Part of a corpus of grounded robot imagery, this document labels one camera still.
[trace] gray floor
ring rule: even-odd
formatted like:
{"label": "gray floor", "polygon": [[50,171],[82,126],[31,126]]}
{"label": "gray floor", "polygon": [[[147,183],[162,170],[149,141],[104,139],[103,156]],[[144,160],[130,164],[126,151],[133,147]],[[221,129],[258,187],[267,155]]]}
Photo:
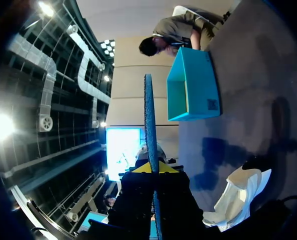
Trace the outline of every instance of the gray floor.
{"label": "gray floor", "polygon": [[179,124],[179,163],[200,208],[251,155],[272,167],[255,200],[297,195],[297,42],[262,1],[244,0],[210,44],[222,115]]}

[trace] monitor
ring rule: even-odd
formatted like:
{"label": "monitor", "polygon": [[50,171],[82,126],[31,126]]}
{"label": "monitor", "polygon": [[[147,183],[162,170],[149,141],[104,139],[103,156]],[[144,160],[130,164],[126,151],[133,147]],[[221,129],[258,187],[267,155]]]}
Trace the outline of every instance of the monitor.
{"label": "monitor", "polygon": [[110,181],[119,181],[119,174],[135,166],[140,141],[140,128],[106,129],[106,157]]}

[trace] white wall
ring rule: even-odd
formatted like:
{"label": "white wall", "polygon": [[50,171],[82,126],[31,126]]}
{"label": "white wall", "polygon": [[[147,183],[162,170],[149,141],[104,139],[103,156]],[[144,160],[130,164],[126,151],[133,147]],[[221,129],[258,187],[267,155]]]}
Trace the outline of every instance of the white wall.
{"label": "white wall", "polygon": [[178,122],[168,121],[166,80],[173,57],[139,53],[144,37],[115,39],[115,69],[106,123],[144,129],[144,75],[152,74],[157,141],[167,158],[178,157]]}
{"label": "white wall", "polygon": [[190,5],[223,15],[234,0],[77,0],[80,12],[99,42],[150,35],[160,19],[177,5]]}

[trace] black hair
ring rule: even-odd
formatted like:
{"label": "black hair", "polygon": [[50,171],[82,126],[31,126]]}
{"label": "black hair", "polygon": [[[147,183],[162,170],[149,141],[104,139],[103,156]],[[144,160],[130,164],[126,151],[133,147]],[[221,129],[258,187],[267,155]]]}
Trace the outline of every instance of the black hair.
{"label": "black hair", "polygon": [[111,206],[110,206],[110,203],[109,203],[109,199],[113,199],[113,198],[115,198],[113,195],[110,195],[110,194],[105,195],[104,200],[103,200],[104,204],[110,208]]}
{"label": "black hair", "polygon": [[155,43],[153,42],[153,37],[148,37],[148,38],[145,38],[139,45],[138,47],[139,51],[146,55],[146,56],[154,56],[157,51],[158,51],[158,48],[157,46],[155,46]]}

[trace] white duct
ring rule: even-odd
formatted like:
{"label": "white duct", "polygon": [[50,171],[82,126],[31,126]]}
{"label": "white duct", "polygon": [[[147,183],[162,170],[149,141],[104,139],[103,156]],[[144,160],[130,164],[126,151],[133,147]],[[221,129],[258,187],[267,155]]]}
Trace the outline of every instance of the white duct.
{"label": "white duct", "polygon": [[92,128],[95,128],[97,121],[97,104],[98,100],[101,100],[104,103],[110,104],[111,98],[101,92],[99,89],[94,87],[92,84],[89,84],[85,81],[85,74],[87,72],[89,61],[92,61],[94,65],[100,70],[103,71],[105,69],[105,64],[101,63],[94,53],[89,50],[88,45],[84,42],[81,36],[78,34],[78,27],[76,25],[70,25],[67,30],[67,34],[72,38],[72,40],[78,45],[78,47],[84,52],[83,59],[80,63],[78,75],[77,75],[77,83],[79,88],[94,97],[93,106],[92,106]]}
{"label": "white duct", "polygon": [[57,66],[51,57],[47,56],[19,34],[15,36],[8,49],[47,72],[39,105],[38,122],[39,131],[48,132],[53,127],[53,120],[50,115]]}

